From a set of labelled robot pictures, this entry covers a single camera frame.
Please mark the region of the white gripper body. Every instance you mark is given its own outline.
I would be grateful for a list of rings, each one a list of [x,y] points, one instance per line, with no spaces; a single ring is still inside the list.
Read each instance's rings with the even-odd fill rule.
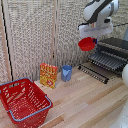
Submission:
[[[91,25],[80,25],[79,31],[81,38],[105,35],[113,31],[113,24],[104,23],[101,26],[95,26],[95,27],[92,27]]]

